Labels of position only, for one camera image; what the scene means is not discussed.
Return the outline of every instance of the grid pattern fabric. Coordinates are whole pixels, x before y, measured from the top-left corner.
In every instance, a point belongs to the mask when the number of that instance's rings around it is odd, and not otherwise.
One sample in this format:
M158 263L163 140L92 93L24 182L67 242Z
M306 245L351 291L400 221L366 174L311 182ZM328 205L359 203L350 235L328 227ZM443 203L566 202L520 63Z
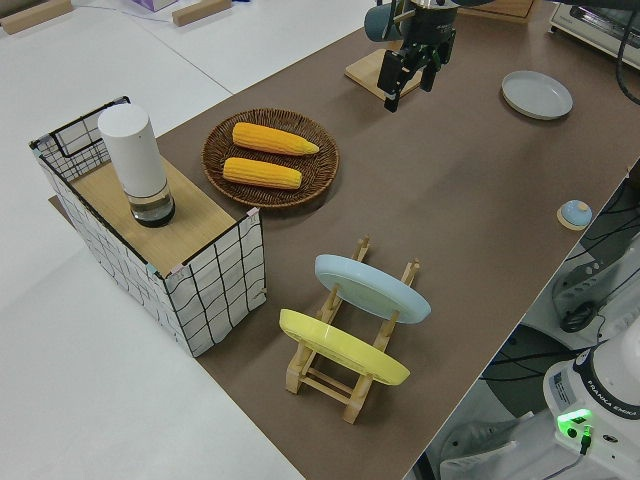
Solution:
M163 278L71 184L110 160L97 130L102 109L31 142L31 148L69 220L102 268L178 344L198 356L266 301L260 212L249 212Z

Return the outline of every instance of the white cylinder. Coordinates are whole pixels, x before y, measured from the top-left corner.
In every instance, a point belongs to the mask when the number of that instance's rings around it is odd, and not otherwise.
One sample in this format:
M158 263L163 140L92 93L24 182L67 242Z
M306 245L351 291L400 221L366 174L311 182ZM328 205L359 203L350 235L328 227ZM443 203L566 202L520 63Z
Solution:
M598 347L593 364L598 379L617 399L640 405L640 320Z
M98 130L125 193L145 198L167 183L149 115L138 105L124 103L104 110Z

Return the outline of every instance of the purple box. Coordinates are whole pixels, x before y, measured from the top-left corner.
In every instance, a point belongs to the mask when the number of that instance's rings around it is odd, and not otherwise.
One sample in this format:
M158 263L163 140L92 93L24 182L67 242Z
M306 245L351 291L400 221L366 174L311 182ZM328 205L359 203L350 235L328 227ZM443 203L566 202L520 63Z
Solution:
M175 3L177 0L133 0L134 2L148 8L152 12L157 12L161 8Z

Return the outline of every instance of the wooden board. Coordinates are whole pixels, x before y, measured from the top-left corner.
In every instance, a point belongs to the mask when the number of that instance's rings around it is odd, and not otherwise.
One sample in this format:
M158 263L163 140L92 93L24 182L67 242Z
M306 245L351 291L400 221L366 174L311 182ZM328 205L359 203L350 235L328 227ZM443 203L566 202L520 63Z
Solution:
M201 0L199 3L176 10L171 15L178 27L231 8L231 0Z
M41 5L4 17L0 19L0 23L2 23L4 31L12 35L72 10L71 0L49 0Z
M164 160L176 213L168 225L147 228L135 221L111 162L78 178L73 186L127 242L166 277L235 224L235 220Z
M385 99L385 95L384 92L378 88L377 83L385 51L383 48L376 50L357 62L352 63L344 71L347 77L369 90L381 100ZM400 93L400 98L410 91L415 90L420 85L421 78L422 73L416 73L413 78L407 82L407 85Z

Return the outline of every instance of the green light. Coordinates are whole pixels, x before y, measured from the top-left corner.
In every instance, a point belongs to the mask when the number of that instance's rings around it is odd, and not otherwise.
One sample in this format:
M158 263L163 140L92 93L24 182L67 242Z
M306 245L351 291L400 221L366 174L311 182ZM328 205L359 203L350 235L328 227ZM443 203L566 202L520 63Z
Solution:
M573 412L564 413L558 415L558 429L565 435L568 435L569 428L574 427L576 424L584 422L587 418L591 417L591 410L581 408ZM584 430L585 435L591 435L590 428L586 427Z

